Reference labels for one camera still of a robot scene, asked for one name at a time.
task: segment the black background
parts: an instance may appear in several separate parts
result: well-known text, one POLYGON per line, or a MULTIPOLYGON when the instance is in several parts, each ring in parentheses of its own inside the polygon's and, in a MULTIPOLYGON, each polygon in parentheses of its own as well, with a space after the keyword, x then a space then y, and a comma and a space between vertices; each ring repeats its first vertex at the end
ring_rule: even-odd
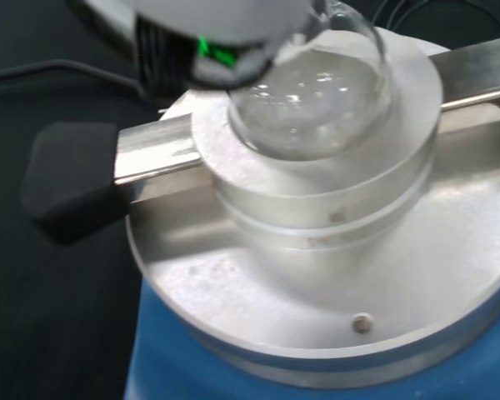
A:
MULTIPOLYGON (((371 17, 380 2, 347 3, 371 17)), ((500 0, 481 4, 500 18, 500 0)), ((500 27, 460 2, 433 0, 400 33, 458 48, 499 37, 500 27)), ((0 0, 0 68, 50 58, 133 74, 61 0, 0 0)), ((23 216, 18 189, 33 137, 48 123, 127 128, 157 117, 130 92, 69 72, 0 84, 0 399, 122 397, 140 290, 123 224, 57 247, 23 216)))

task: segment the black handle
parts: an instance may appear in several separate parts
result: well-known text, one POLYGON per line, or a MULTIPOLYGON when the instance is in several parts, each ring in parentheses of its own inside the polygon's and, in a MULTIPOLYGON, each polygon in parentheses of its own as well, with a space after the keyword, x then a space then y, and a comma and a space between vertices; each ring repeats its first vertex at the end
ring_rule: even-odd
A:
POLYGON ((113 179, 117 140, 112 123, 56 122, 37 135, 21 201, 54 242, 76 242, 128 213, 113 179))

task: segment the metal support bar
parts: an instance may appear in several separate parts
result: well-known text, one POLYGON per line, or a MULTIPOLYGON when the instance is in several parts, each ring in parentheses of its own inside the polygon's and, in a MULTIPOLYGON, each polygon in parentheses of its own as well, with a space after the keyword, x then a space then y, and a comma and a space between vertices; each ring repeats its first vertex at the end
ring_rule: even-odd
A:
MULTIPOLYGON (((444 87, 442 112, 500 100, 500 39, 431 56, 444 87)), ((441 129, 500 120, 500 112, 459 112, 443 116, 441 129)), ((191 137, 191 114, 168 118, 120 133, 115 183, 131 202, 209 185, 191 137)))

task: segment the green light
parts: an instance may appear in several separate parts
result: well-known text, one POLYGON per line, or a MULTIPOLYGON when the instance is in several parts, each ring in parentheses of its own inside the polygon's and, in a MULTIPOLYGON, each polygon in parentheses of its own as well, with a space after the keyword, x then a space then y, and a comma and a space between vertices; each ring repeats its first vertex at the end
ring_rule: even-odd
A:
POLYGON ((197 50, 200 57, 213 58, 228 67, 233 67, 237 63, 237 56, 233 52, 210 46, 205 37, 198 38, 197 50))
POLYGON ((200 54, 203 57, 208 56, 208 55, 211 54, 209 52, 209 43, 208 43, 208 40, 205 37, 199 37, 198 38, 198 54, 200 54))
POLYGON ((235 56, 229 52, 223 52, 221 50, 214 51, 215 59, 222 64, 228 65, 229 67, 233 67, 237 60, 235 56))

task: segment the blue base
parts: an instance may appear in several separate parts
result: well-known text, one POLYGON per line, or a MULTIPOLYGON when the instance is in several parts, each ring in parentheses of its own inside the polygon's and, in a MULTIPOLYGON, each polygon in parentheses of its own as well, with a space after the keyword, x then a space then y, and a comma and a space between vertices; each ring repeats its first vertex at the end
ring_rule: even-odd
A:
POLYGON ((357 390, 283 386, 240 371, 213 356, 142 285, 126 399, 170 400, 419 400, 500 399, 500 320, 472 346, 412 377, 357 390))

